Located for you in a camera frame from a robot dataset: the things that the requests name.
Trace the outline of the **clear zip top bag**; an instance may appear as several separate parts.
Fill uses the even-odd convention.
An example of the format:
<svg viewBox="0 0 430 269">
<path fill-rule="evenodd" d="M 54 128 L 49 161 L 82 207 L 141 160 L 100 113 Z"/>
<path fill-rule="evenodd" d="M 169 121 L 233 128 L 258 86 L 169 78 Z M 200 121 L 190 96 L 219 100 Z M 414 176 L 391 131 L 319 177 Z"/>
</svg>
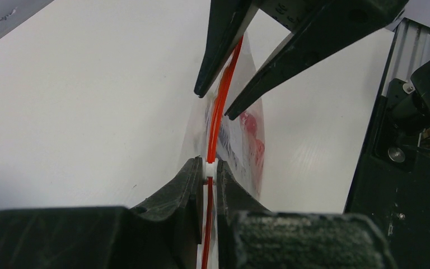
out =
<svg viewBox="0 0 430 269">
<path fill-rule="evenodd" d="M 183 165 L 190 157 L 206 157 L 209 147 L 209 137 L 213 128 L 213 109 L 218 104 L 218 93 L 221 85 L 230 82 L 227 96 L 224 100 L 225 107 L 241 92 L 244 84 L 254 75 L 255 64 L 252 57 L 250 43 L 247 35 L 241 42 L 241 49 L 237 61 L 226 64 L 229 68 L 233 66 L 232 75 L 223 75 L 216 79 L 205 98 L 196 98 L 191 106 L 190 117 L 186 125 L 184 140 L 179 157 L 179 165 Z M 259 138 L 265 142 L 264 116 L 262 101 L 257 100 L 245 112 L 256 116 L 260 127 Z M 258 205 L 261 192 L 261 181 L 263 174 L 255 175 L 256 169 L 250 155 L 249 143 L 244 130 L 240 115 L 235 120 L 229 120 L 222 115 L 218 129 L 216 145 L 216 159 L 223 163 L 225 168 L 230 169 L 230 179 L 227 183 L 227 197 L 230 199 L 230 208 L 237 210 L 253 210 Z"/>
</svg>

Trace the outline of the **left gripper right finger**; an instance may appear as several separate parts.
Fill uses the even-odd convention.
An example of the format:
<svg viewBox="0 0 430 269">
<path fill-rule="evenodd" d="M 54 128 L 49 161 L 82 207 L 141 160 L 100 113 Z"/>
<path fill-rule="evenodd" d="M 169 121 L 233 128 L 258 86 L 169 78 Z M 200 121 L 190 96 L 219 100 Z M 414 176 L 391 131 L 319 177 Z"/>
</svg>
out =
<svg viewBox="0 0 430 269">
<path fill-rule="evenodd" d="M 396 268 L 385 236 L 360 214 L 272 212 L 217 165 L 220 268 Z"/>
</svg>

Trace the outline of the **aluminium frame rail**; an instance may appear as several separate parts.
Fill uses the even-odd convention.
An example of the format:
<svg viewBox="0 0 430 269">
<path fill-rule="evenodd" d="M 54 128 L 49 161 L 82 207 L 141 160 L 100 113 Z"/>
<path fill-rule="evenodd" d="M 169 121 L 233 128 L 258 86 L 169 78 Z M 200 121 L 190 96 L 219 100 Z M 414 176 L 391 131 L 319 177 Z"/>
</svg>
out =
<svg viewBox="0 0 430 269">
<path fill-rule="evenodd" d="M 430 60 L 430 27 L 403 18 L 394 31 L 379 92 L 386 96 L 390 82 L 409 82 L 412 73 Z"/>
</svg>

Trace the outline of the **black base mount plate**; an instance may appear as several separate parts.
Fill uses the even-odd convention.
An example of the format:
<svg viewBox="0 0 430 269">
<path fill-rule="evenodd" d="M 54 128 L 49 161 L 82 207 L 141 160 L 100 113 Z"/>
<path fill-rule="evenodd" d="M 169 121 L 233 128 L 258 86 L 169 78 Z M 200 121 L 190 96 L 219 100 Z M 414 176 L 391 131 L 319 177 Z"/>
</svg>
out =
<svg viewBox="0 0 430 269">
<path fill-rule="evenodd" d="M 430 268 L 430 156 L 412 150 L 389 119 L 405 99 L 393 79 L 377 98 L 345 211 L 368 216 L 382 231 L 399 268 Z"/>
</svg>

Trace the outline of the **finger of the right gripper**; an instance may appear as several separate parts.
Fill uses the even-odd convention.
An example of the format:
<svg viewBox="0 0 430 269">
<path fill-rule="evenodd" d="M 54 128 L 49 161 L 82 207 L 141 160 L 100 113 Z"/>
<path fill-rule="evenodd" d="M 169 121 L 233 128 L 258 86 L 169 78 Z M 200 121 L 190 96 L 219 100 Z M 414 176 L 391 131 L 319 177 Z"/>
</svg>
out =
<svg viewBox="0 0 430 269">
<path fill-rule="evenodd" d="M 194 93 L 205 97 L 262 1 L 211 0 L 207 41 Z"/>
</svg>

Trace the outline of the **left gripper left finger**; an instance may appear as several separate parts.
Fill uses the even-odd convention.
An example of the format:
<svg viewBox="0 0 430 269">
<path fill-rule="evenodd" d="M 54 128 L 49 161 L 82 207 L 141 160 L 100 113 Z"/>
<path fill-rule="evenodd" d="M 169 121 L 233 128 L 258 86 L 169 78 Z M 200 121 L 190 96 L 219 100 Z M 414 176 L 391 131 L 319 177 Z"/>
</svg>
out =
<svg viewBox="0 0 430 269">
<path fill-rule="evenodd" d="M 196 268 L 203 164 L 189 159 L 133 208 L 0 211 L 0 268 Z"/>
</svg>

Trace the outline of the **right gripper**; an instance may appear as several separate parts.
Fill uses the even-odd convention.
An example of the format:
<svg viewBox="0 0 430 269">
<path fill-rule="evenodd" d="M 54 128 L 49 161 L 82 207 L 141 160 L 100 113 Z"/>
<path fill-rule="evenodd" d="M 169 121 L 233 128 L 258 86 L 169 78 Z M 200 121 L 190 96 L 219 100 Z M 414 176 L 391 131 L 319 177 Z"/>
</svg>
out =
<svg viewBox="0 0 430 269">
<path fill-rule="evenodd" d="M 226 110 L 231 120 L 265 93 L 392 23 L 408 1 L 253 1 L 293 33 Z"/>
</svg>

